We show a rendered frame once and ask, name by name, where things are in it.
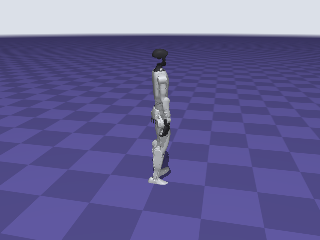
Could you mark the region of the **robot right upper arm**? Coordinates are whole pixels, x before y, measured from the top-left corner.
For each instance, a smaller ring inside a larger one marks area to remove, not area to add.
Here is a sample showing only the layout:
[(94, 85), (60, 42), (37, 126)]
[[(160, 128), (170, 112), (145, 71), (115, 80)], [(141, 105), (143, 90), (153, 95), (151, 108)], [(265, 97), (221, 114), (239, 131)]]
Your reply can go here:
[(167, 76), (165, 76), (165, 74), (159, 74), (158, 78), (157, 78), (157, 81), (158, 81), (158, 84), (159, 84), (160, 101), (163, 104), (164, 99), (168, 98), (168, 97), (166, 97), (166, 94), (167, 94), (167, 83), (168, 83)]

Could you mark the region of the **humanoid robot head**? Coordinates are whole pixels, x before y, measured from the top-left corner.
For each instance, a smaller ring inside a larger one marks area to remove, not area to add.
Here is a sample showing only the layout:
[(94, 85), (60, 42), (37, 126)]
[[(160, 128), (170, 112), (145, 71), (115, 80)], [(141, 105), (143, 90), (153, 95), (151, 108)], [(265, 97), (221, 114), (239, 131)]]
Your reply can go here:
[[(154, 72), (160, 72), (161, 69), (163, 69), (163, 66), (166, 66), (166, 57), (168, 56), (168, 52), (164, 49), (156, 49), (152, 56), (154, 58), (157, 58), (158, 60), (162, 59), (162, 63), (158, 63), (156, 68), (154, 69)], [(165, 71), (164, 69), (161, 71)]]

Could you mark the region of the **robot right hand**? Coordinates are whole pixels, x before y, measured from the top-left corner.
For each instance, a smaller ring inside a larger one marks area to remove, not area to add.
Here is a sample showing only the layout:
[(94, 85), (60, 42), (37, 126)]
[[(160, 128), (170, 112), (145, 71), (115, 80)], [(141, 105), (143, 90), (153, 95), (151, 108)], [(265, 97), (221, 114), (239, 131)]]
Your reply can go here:
[(169, 134), (169, 130), (170, 130), (170, 125), (171, 125), (171, 123), (168, 123), (168, 120), (167, 119), (165, 119), (164, 120), (164, 125), (165, 125), (165, 127), (164, 127), (164, 129), (163, 129), (163, 133), (162, 133), (162, 135), (160, 135), (160, 137), (165, 137), (166, 135), (168, 135)]

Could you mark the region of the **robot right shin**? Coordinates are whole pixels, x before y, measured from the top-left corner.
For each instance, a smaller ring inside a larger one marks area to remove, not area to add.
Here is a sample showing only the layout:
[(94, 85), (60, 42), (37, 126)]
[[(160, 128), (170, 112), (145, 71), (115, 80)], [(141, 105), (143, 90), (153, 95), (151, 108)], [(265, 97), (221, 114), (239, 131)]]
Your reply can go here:
[(158, 181), (158, 179), (159, 179), (158, 176), (159, 176), (160, 171), (163, 166), (164, 157), (165, 157), (165, 153), (163, 155), (162, 151), (160, 149), (156, 149), (154, 151), (154, 158), (153, 158), (154, 177), (153, 177), (153, 179), (156, 181)]

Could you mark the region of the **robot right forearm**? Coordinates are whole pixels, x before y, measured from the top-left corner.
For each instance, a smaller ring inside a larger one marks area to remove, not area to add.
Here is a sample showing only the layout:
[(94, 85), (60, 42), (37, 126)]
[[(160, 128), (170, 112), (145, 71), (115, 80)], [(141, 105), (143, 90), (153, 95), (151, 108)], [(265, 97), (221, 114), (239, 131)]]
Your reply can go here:
[(164, 121), (167, 119), (167, 124), (171, 123), (171, 113), (170, 113), (170, 99), (165, 98), (163, 100), (163, 114), (164, 114)]

